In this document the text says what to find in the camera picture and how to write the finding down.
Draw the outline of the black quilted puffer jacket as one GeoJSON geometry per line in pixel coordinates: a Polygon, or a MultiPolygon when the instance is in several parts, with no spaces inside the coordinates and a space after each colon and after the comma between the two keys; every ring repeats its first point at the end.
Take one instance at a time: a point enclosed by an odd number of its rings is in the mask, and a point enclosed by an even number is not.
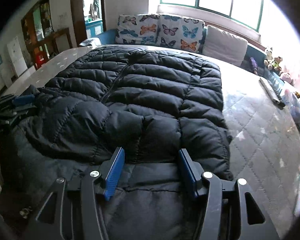
{"type": "Polygon", "coordinates": [[[182,148],[204,170],[233,178],[221,71],[201,57],[105,46],[25,94],[36,113],[0,142],[0,214],[17,232],[58,177],[81,178],[117,147],[126,163],[102,206],[110,239],[194,237],[200,206],[180,184],[182,148]]]}

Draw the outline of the white refrigerator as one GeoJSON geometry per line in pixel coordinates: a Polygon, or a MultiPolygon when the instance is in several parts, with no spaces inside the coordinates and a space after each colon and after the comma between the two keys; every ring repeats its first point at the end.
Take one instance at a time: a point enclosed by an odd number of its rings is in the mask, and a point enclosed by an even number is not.
{"type": "Polygon", "coordinates": [[[13,65],[15,75],[17,78],[19,78],[25,71],[27,71],[27,65],[17,37],[14,37],[7,44],[7,50],[13,65]]]}

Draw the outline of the butterfly print pillow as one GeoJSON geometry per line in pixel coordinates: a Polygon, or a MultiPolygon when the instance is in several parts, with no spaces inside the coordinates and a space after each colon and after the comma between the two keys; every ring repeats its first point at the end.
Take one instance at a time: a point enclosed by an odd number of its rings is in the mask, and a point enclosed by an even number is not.
{"type": "Polygon", "coordinates": [[[155,45],[159,14],[120,15],[115,35],[116,44],[155,45]]]}
{"type": "Polygon", "coordinates": [[[202,20],[161,14],[156,45],[198,53],[204,27],[202,20]]]}

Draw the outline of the stuffed toys on sill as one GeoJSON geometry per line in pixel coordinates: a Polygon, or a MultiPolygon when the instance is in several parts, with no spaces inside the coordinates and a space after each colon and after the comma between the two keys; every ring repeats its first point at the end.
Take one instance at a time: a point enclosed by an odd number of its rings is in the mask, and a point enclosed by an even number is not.
{"type": "Polygon", "coordinates": [[[264,59],[264,65],[269,71],[275,72],[277,75],[282,73],[280,63],[283,61],[282,57],[273,57],[273,49],[268,47],[265,49],[266,58],[264,59]]]}

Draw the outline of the blue bed sheet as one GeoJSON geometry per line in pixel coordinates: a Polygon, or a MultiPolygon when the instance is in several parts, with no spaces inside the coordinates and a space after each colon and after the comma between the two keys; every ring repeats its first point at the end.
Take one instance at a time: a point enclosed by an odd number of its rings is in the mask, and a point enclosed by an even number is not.
{"type": "Polygon", "coordinates": [[[116,34],[117,34],[117,29],[110,29],[104,31],[101,34],[98,34],[96,38],[101,45],[115,44],[116,34]]]}

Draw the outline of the red plastic stool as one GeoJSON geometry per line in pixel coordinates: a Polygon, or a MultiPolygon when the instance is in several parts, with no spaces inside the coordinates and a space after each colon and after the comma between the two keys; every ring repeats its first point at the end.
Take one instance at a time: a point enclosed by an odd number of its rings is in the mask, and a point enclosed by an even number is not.
{"type": "Polygon", "coordinates": [[[48,61],[47,53],[44,51],[39,51],[35,55],[35,63],[36,63],[36,68],[39,69],[42,67],[43,64],[47,63],[48,61]]]}

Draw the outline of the dark wooden cabinet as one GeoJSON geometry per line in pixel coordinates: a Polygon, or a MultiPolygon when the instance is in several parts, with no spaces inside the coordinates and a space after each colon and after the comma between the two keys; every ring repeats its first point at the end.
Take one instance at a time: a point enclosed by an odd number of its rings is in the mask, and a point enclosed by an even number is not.
{"type": "Polygon", "coordinates": [[[57,39],[65,37],[67,48],[72,48],[69,28],[54,29],[51,19],[50,0],[39,0],[21,20],[25,46],[36,68],[35,55],[39,51],[47,53],[48,59],[57,56],[61,50],[57,39]]]}

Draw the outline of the purple toy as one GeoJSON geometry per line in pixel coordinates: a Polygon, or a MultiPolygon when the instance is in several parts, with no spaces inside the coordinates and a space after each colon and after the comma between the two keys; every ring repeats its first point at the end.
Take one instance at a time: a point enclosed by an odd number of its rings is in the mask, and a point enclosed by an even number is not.
{"type": "Polygon", "coordinates": [[[250,65],[251,65],[251,70],[255,75],[258,75],[258,65],[253,57],[249,58],[250,60],[250,65]]]}

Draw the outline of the plain white pillow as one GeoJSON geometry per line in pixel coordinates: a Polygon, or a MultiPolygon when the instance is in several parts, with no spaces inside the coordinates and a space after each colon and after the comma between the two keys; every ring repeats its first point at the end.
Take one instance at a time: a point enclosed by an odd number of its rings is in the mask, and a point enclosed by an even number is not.
{"type": "Polygon", "coordinates": [[[247,52],[246,39],[208,25],[203,55],[240,67],[247,52]]]}

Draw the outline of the right butterfly print pillow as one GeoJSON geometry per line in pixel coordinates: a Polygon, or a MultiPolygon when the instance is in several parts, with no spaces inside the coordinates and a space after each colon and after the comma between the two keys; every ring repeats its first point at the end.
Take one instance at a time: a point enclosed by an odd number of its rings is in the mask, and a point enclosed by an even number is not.
{"type": "Polygon", "coordinates": [[[161,14],[156,45],[198,53],[204,27],[202,20],[161,14]]]}

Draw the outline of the left butterfly print pillow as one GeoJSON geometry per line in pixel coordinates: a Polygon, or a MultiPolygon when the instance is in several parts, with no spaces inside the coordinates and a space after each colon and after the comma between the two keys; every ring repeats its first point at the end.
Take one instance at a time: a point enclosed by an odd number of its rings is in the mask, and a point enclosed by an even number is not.
{"type": "Polygon", "coordinates": [[[159,14],[120,15],[115,35],[116,44],[155,45],[159,14]]]}

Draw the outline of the grey quilted mattress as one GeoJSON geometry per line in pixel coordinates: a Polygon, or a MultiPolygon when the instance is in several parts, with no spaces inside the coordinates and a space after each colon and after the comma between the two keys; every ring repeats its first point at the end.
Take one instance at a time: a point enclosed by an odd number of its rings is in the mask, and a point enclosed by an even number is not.
{"type": "MultiPolygon", "coordinates": [[[[231,138],[229,169],[233,178],[221,179],[192,159],[203,184],[203,194],[192,197],[180,176],[189,203],[200,206],[192,239],[300,238],[300,223],[293,213],[300,135],[289,109],[272,103],[258,77],[219,60],[194,56],[216,64],[221,71],[222,113],[231,138]]],[[[28,216],[22,232],[8,225],[27,239],[110,239],[102,206],[111,199],[105,201],[100,194],[100,166],[88,167],[79,179],[58,177],[28,216]]],[[[182,173],[179,154],[177,168],[182,173]]]]}

